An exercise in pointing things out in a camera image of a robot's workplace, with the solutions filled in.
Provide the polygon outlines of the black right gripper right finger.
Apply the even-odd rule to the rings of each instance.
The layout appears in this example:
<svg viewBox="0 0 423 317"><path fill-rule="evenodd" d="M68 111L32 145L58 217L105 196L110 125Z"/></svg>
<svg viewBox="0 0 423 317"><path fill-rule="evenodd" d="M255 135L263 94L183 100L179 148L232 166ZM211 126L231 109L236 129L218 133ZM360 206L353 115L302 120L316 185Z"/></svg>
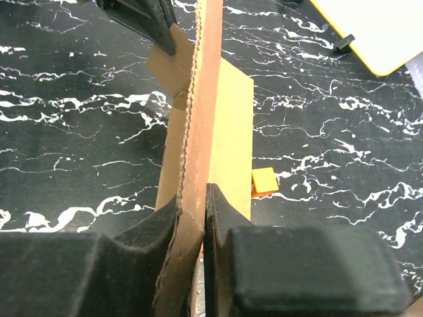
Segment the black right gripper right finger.
<svg viewBox="0 0 423 317"><path fill-rule="evenodd" d="M256 226L206 189L207 316L406 316L390 248L362 227Z"/></svg>

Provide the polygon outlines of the cardboard box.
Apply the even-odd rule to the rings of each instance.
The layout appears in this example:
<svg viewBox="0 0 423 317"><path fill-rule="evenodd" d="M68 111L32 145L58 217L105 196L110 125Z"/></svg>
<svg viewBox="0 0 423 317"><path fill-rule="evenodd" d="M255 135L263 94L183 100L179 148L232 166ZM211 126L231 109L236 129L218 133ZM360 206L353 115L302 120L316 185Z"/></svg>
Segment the cardboard box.
<svg viewBox="0 0 423 317"><path fill-rule="evenodd" d="M178 316L200 255L206 185L220 185L244 216L250 215L252 165L251 78L221 57L223 3L196 5L196 40L175 24L174 55L153 46L147 67L173 99L156 208L176 201L176 220L153 299L154 316Z"/></svg>

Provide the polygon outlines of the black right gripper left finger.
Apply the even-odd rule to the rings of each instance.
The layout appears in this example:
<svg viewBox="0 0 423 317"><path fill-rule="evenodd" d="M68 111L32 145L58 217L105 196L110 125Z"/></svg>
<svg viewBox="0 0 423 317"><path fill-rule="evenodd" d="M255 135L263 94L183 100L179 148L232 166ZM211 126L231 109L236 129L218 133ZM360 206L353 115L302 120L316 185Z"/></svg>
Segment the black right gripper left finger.
<svg viewBox="0 0 423 317"><path fill-rule="evenodd" d="M1 234L2 316L177 316L158 280L176 199L115 237L99 232Z"/></svg>

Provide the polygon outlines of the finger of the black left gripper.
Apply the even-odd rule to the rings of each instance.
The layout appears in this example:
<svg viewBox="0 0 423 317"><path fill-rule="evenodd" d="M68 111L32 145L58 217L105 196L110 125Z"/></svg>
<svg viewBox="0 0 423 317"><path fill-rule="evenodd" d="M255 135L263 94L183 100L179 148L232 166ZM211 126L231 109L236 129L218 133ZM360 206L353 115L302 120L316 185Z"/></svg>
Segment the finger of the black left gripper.
<svg viewBox="0 0 423 317"><path fill-rule="evenodd" d="M176 24L176 16L171 0L147 0L147 7L153 21L152 30L147 33L152 42L161 48L167 55L175 54L175 45L170 33L170 27Z"/></svg>
<svg viewBox="0 0 423 317"><path fill-rule="evenodd" d="M143 1L96 0L96 5L112 20L153 41L145 26L152 20L151 9Z"/></svg>

